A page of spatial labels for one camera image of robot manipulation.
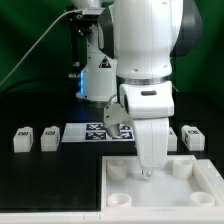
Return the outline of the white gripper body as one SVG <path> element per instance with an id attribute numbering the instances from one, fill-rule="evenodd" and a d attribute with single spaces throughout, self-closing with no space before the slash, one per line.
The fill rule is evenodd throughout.
<path id="1" fill-rule="evenodd" d="M 166 162 L 169 118 L 174 114 L 172 83 L 119 87 L 120 102 L 131 118 L 141 169 L 162 168 Z"/>

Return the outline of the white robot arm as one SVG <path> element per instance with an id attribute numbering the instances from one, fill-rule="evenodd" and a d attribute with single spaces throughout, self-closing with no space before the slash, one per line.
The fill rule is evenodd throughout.
<path id="1" fill-rule="evenodd" d="M 119 135 L 133 128 L 142 175 L 164 166 L 169 118 L 174 114 L 171 59 L 188 54 L 200 39 L 195 0 L 71 0 L 81 11 L 99 11 L 99 49 L 117 61 L 117 99 L 104 108 L 104 128 Z"/>

